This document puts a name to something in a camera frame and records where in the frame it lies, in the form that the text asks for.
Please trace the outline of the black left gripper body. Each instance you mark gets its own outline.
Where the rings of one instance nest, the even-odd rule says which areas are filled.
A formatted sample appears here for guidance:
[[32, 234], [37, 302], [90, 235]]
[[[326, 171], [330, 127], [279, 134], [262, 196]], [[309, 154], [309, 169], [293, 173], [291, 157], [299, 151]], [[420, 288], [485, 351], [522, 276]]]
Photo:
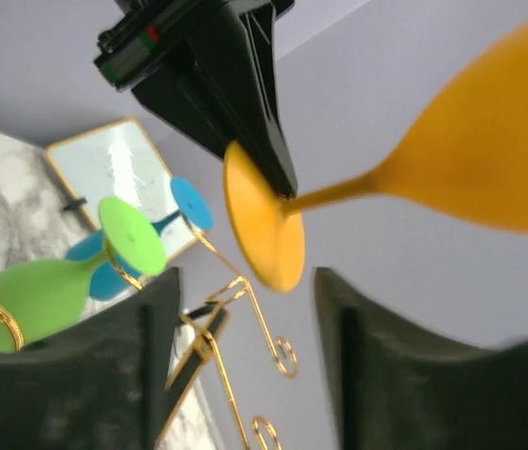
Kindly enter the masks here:
[[270, 7], [284, 15], [293, 1], [118, 1], [122, 19], [98, 35], [94, 65], [107, 83], [123, 91], [139, 82], [175, 47], [220, 10], [246, 13]]

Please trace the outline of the green wine glass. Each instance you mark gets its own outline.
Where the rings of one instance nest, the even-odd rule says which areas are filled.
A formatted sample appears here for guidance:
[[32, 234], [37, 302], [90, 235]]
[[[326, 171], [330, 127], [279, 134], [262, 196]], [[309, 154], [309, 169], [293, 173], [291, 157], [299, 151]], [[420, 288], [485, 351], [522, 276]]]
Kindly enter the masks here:
[[91, 277], [103, 260], [41, 259], [1, 271], [0, 353], [19, 352], [77, 322]]

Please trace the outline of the orange wine glass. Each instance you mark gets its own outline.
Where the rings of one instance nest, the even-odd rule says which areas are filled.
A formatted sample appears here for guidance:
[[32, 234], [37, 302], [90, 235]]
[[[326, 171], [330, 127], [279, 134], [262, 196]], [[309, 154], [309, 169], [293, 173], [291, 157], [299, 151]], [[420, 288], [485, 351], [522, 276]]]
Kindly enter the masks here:
[[233, 142], [223, 181], [246, 261], [280, 293], [292, 290], [304, 270], [302, 212], [330, 203], [389, 195], [482, 226], [528, 233], [528, 22], [448, 83], [372, 170], [288, 199]]

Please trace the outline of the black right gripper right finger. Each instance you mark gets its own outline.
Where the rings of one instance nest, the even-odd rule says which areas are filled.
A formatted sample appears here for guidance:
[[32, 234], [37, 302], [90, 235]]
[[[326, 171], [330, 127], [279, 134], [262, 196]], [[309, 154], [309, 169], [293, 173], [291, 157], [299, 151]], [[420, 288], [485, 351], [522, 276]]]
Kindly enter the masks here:
[[374, 302], [328, 267], [313, 280], [343, 449], [528, 449], [528, 340], [482, 349]]

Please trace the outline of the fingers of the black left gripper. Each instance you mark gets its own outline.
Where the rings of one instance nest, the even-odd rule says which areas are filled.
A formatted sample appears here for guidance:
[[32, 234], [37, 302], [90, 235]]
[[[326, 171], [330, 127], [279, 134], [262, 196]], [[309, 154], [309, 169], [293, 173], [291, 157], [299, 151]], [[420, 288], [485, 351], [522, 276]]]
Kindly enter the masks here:
[[229, 1], [177, 44], [132, 89], [152, 114], [210, 153], [241, 143], [285, 197], [297, 177], [279, 119], [273, 1]]

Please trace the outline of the blue wine glass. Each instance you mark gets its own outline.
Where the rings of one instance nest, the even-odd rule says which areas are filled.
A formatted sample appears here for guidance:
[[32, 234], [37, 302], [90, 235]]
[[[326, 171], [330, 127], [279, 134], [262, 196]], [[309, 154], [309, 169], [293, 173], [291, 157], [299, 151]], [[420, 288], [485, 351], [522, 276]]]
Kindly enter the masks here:
[[152, 277], [162, 272], [168, 257], [160, 235], [176, 219], [184, 217], [205, 230], [213, 227], [204, 197], [186, 178], [173, 177], [170, 190], [177, 208], [156, 222], [150, 222], [144, 213], [114, 195], [99, 201], [101, 229], [70, 247], [65, 255], [73, 262], [104, 258], [90, 280], [91, 298], [109, 301], [131, 284], [128, 277]]

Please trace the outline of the black right gripper left fingers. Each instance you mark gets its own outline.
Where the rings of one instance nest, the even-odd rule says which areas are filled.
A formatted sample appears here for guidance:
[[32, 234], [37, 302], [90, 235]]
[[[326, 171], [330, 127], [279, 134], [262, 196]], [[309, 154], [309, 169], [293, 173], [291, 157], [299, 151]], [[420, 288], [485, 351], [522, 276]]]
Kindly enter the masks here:
[[18, 353], [0, 353], [0, 449], [151, 449], [184, 385], [168, 380], [181, 302], [173, 267]]

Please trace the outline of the small framed whiteboard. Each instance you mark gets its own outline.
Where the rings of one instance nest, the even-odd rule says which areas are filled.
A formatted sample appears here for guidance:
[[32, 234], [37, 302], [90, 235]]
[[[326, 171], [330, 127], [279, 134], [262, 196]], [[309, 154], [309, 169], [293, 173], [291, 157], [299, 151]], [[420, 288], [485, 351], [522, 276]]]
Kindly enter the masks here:
[[71, 199], [85, 199], [80, 212], [100, 228], [98, 203], [114, 195], [157, 222], [178, 205], [172, 173], [143, 125], [134, 118], [86, 131], [47, 147], [46, 157]]

